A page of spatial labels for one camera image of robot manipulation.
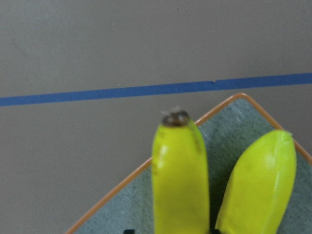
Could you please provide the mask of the yellow banana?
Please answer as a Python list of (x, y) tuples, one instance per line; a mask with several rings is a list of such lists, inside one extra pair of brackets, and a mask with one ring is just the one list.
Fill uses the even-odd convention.
[(222, 234), (275, 234), (296, 177), (292, 135), (273, 130), (253, 142), (230, 174), (215, 229)]
[(205, 143), (189, 114), (164, 113), (152, 146), (155, 234), (207, 234), (209, 173)]

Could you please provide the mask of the grey square plate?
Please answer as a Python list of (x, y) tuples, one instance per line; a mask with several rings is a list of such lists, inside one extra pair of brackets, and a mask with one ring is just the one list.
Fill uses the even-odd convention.
[[(275, 121), (254, 99), (233, 95), (214, 107), (196, 124), (208, 151), (211, 223), (215, 222), (226, 183), (238, 157), (256, 139), (273, 129)], [(312, 157), (296, 144), (297, 172), (292, 197), (280, 234), (312, 231)], [(145, 161), (113, 188), (71, 228), (70, 234), (137, 234), (153, 231), (150, 162)]]

